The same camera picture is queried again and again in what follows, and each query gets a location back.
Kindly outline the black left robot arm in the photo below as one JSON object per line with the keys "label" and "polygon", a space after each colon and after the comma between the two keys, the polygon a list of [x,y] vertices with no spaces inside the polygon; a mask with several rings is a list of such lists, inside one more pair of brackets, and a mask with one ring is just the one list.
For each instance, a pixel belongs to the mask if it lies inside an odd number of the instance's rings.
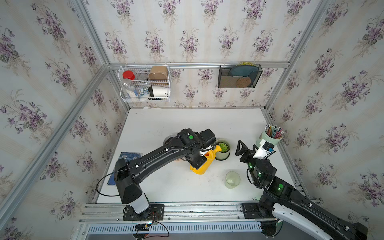
{"label": "black left robot arm", "polygon": [[117,160],[114,181],[122,204],[130,205],[136,214],[151,208],[140,183],[149,175],[177,159],[185,159],[193,172],[202,175],[221,150],[210,129],[200,133],[183,129],[158,149],[134,160]]}

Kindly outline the yellow plastic watering can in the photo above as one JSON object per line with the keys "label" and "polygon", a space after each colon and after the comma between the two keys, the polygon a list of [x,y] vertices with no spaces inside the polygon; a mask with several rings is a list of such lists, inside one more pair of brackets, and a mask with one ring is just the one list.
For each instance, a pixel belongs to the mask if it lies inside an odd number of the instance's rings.
{"label": "yellow plastic watering can", "polygon": [[216,153],[220,152],[221,150],[222,148],[219,145],[216,145],[213,150],[209,150],[203,155],[203,157],[206,159],[205,163],[203,163],[198,169],[190,166],[190,170],[197,175],[203,175],[216,158]]}

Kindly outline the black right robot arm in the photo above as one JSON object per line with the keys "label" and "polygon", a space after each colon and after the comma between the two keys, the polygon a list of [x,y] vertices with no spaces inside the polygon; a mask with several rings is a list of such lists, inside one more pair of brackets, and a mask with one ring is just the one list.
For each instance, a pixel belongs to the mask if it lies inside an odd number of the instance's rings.
{"label": "black right robot arm", "polygon": [[276,176],[277,169],[269,157],[274,154],[273,145],[253,146],[249,149],[238,141],[236,156],[247,165],[249,182],[263,191],[260,199],[247,209],[245,218],[271,219],[290,223],[317,240],[366,240],[368,228],[361,223],[350,223],[304,196],[294,186]]}

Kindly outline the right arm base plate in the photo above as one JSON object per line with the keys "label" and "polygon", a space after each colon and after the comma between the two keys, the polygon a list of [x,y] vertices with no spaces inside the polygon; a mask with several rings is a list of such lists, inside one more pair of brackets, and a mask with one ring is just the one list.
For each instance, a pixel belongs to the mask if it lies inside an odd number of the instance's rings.
{"label": "right arm base plate", "polygon": [[259,206],[259,203],[242,203],[240,211],[244,214],[245,219],[268,219],[270,213]]}

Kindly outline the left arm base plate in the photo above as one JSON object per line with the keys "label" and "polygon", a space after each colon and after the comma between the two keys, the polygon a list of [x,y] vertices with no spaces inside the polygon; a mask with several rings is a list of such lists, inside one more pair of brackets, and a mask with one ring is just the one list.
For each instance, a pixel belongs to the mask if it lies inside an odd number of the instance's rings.
{"label": "left arm base plate", "polygon": [[137,214],[130,205],[123,210],[123,221],[162,221],[164,218],[164,204],[150,204],[150,208]]}

